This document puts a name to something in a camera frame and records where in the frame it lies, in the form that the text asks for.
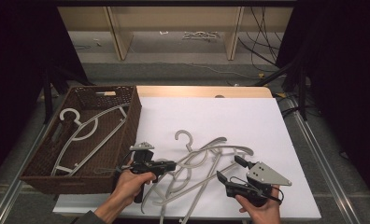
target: table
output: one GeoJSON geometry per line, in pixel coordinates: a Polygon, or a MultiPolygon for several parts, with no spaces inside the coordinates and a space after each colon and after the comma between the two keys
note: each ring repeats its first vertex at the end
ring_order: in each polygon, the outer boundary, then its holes
{"type": "MultiPolygon", "coordinates": [[[[224,136],[227,145],[250,147],[254,151],[247,160],[263,161],[293,183],[281,187],[285,200],[280,208],[283,220],[314,220],[320,212],[306,182],[305,174],[298,161],[276,100],[267,88],[246,87],[137,87],[143,105],[138,127],[137,141],[148,141],[155,146],[154,158],[177,160],[186,153],[188,140],[181,136],[175,140],[178,130],[187,130],[193,136],[192,148],[198,149],[213,138],[224,136]]],[[[227,166],[233,160],[231,150],[224,151],[217,169],[227,166]]],[[[189,186],[204,179],[212,160],[206,166],[192,172],[189,186]]],[[[236,166],[225,173],[227,177],[245,179],[246,169],[236,166]]],[[[168,185],[165,179],[159,189],[168,185]]],[[[167,205],[166,218],[184,217],[191,206],[197,190],[191,191],[167,205]]],[[[60,195],[53,212],[66,216],[79,216],[94,210],[107,194],[60,195]]],[[[121,217],[158,218],[160,206],[157,194],[151,193],[144,208],[133,203],[121,217]]],[[[225,195],[224,186],[213,179],[192,212],[194,219],[245,219],[238,213],[239,205],[225,195]]]]}

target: wicker basket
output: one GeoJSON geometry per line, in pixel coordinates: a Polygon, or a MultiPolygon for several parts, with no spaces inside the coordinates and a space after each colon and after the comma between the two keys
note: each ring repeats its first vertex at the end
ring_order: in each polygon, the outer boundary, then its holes
{"type": "MultiPolygon", "coordinates": [[[[64,99],[61,108],[55,114],[50,128],[30,160],[22,175],[25,181],[35,189],[46,194],[90,194],[109,193],[112,191],[114,173],[103,169],[115,169],[135,143],[141,113],[136,87],[74,87],[64,99]],[[61,111],[74,108],[79,114],[79,121],[84,123],[97,114],[116,105],[130,104],[124,107],[127,118],[124,124],[103,144],[100,149],[74,175],[67,176],[64,171],[51,171],[65,143],[78,129],[74,122],[75,113],[61,111]]],[[[106,113],[98,119],[95,132],[81,141],[72,141],[61,159],[60,165],[73,169],[89,155],[114,130],[124,115],[119,109],[106,113]]],[[[87,135],[93,130],[94,121],[86,125],[77,137],[87,135]]]]}

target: hand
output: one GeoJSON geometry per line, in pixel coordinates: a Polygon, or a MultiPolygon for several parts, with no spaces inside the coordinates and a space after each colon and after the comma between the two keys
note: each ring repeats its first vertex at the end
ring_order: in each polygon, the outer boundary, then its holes
{"type": "Polygon", "coordinates": [[[94,213],[106,223],[113,222],[121,211],[133,202],[141,190],[141,185],[149,184],[154,179],[156,176],[151,172],[135,175],[129,170],[123,171],[113,193],[94,213]]]}
{"type": "MultiPolygon", "coordinates": [[[[278,186],[273,186],[272,196],[278,197],[278,186]]],[[[240,213],[248,212],[252,218],[252,223],[255,224],[278,224],[280,223],[279,204],[268,199],[267,203],[261,207],[255,207],[246,198],[241,195],[236,195],[235,198],[243,206],[240,208],[240,213]]]]}

